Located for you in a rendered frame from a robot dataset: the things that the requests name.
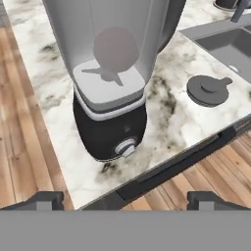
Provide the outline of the dark grey tap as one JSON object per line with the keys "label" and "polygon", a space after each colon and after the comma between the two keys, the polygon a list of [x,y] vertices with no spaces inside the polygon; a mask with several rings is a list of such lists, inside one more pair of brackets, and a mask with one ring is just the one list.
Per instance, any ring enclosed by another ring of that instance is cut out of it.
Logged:
{"label": "dark grey tap", "polygon": [[251,9],[251,0],[239,0],[237,8],[230,20],[233,23],[237,23],[246,9]]}

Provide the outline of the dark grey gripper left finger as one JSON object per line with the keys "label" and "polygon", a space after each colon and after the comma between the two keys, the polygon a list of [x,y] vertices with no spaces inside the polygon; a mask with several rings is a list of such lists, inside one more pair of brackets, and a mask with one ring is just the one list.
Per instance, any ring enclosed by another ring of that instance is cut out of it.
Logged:
{"label": "dark grey gripper left finger", "polygon": [[63,211],[62,191],[39,191],[23,202],[4,207],[4,210],[20,211]]}

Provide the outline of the black blender with clear jug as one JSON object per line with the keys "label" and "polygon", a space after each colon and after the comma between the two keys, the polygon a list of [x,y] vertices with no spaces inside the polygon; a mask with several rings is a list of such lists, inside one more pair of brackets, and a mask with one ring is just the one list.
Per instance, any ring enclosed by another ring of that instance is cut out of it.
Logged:
{"label": "black blender with clear jug", "polygon": [[146,84],[186,0],[42,2],[74,83],[85,149],[102,162],[130,155],[146,129]]}

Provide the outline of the grey sink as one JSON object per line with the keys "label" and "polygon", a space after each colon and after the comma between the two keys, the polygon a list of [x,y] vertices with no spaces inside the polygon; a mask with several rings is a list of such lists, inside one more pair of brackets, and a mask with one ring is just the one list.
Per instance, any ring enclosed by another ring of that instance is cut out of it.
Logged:
{"label": "grey sink", "polygon": [[222,20],[180,32],[251,83],[251,14],[243,15],[237,23]]}

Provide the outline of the dark round pot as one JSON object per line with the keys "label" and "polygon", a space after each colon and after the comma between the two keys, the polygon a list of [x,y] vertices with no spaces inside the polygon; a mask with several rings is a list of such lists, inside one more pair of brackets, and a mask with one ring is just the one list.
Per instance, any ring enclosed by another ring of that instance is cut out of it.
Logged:
{"label": "dark round pot", "polygon": [[215,4],[224,9],[235,9],[238,0],[215,0]]}

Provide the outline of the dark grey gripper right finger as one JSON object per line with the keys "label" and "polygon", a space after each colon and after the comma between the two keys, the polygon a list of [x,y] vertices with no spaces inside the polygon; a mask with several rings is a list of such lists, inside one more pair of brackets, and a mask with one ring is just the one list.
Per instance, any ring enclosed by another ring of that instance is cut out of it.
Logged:
{"label": "dark grey gripper right finger", "polygon": [[212,191],[189,191],[187,210],[190,211],[249,211],[248,207],[226,201]]}

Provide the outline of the dark grey blender lid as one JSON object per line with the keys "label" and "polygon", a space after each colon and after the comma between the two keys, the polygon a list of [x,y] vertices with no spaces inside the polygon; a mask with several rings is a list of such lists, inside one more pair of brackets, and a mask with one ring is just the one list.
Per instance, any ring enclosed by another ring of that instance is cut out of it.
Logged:
{"label": "dark grey blender lid", "polygon": [[230,77],[195,75],[187,82],[186,92],[188,97],[200,106],[217,107],[227,100],[229,84],[232,84]]}

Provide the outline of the black dishwasher front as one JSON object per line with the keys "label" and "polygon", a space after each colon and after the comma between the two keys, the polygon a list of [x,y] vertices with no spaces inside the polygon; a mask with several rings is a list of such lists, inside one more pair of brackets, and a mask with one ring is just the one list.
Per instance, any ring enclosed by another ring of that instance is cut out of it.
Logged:
{"label": "black dishwasher front", "polygon": [[236,136],[236,131],[233,126],[226,128],[225,130],[217,134],[217,138],[211,143],[207,144],[200,150],[196,150],[192,154],[188,155],[185,158],[182,158],[180,161],[175,161],[172,165],[168,165],[164,170],[147,178],[143,181],[134,181],[124,188],[118,190],[118,194],[125,200],[133,200],[146,192],[152,190],[158,185],[164,183],[170,178],[177,176],[179,173],[182,173],[184,170],[190,168],[203,158],[214,153],[216,150],[221,149],[227,143],[229,143]]}

